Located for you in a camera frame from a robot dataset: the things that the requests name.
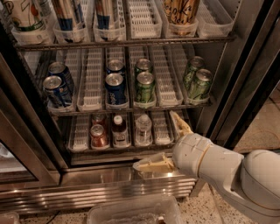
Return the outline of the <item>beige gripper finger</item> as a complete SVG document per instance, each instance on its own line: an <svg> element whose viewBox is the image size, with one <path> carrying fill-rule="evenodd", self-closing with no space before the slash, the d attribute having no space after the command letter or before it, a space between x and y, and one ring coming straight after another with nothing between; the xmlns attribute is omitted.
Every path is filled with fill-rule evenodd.
<svg viewBox="0 0 280 224"><path fill-rule="evenodd" d="M171 111L170 115L176 133L178 134L179 137L193 133L191 127L187 124L187 122L185 122L176 112Z"/></svg>
<svg viewBox="0 0 280 224"><path fill-rule="evenodd" d="M135 162L133 168L139 172L168 173L175 171L175 165L171 158L161 152Z"/></svg>

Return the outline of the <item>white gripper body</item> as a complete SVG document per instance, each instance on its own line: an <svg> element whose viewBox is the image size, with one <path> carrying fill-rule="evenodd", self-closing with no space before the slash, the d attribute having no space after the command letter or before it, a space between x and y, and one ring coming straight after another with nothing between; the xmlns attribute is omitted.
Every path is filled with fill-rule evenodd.
<svg viewBox="0 0 280 224"><path fill-rule="evenodd" d="M200 163L212 144L208 138L196 133L182 136L173 146L173 163L181 173L197 178Z"/></svg>

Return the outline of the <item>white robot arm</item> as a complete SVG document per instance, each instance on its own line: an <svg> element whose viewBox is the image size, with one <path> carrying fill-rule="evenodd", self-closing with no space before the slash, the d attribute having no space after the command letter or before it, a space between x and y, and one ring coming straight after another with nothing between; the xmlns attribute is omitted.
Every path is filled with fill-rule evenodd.
<svg viewBox="0 0 280 224"><path fill-rule="evenodd" d="M280 224L280 155L270 150L254 150L243 156L192 132L172 111L180 138L172 157L154 154L133 164L139 172L178 171L202 179L232 207L259 224Z"/></svg>

